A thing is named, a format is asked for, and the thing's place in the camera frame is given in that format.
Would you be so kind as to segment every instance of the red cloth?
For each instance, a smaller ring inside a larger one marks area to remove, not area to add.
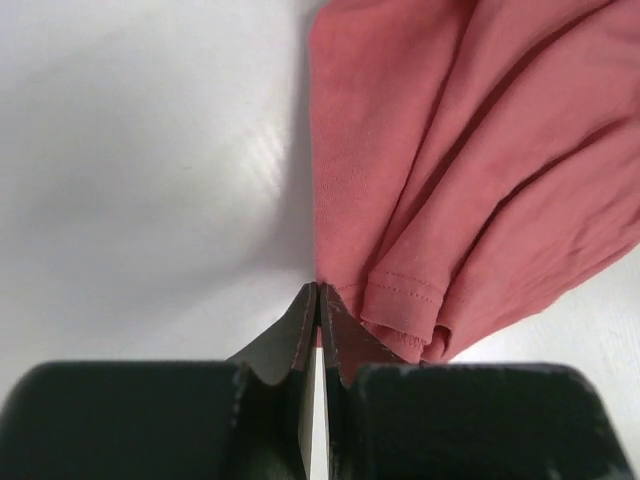
[[[318,280],[406,360],[639,242],[638,0],[334,0],[310,48]]]

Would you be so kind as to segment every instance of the folded cloth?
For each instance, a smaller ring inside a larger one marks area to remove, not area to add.
[[[640,242],[637,0],[333,0],[310,50],[318,280],[406,360]]]

